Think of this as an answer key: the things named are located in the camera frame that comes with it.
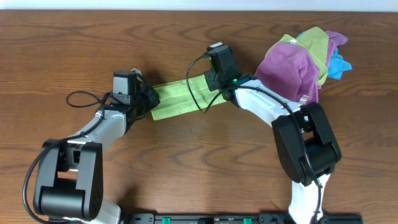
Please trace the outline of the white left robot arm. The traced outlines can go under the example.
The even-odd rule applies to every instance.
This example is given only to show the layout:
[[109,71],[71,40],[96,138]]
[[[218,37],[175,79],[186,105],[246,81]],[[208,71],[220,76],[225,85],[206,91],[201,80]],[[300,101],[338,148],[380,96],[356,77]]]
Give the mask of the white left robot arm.
[[135,121],[159,103],[153,86],[144,81],[115,84],[102,98],[94,118],[76,134],[49,139],[26,174],[22,198],[38,222],[119,223],[121,209],[103,198],[103,154]]

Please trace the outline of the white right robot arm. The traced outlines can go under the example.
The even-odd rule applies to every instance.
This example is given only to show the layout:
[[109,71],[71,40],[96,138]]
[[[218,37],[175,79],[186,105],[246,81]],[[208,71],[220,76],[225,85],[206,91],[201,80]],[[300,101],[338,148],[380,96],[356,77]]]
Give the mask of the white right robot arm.
[[248,110],[272,127],[283,170],[292,180],[288,213],[295,223],[321,223],[325,185],[341,159],[323,108],[301,105],[271,91],[254,75],[205,72],[209,90]]

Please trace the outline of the light green microfiber cloth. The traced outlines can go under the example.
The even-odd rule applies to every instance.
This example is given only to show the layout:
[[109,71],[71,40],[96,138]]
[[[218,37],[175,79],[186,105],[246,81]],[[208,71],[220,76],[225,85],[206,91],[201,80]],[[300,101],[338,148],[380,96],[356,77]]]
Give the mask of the light green microfiber cloth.
[[[188,81],[198,105],[205,111],[217,92],[208,89],[204,75],[189,78]],[[186,80],[156,85],[154,90],[159,94],[160,99],[159,105],[151,110],[155,121],[198,111]]]

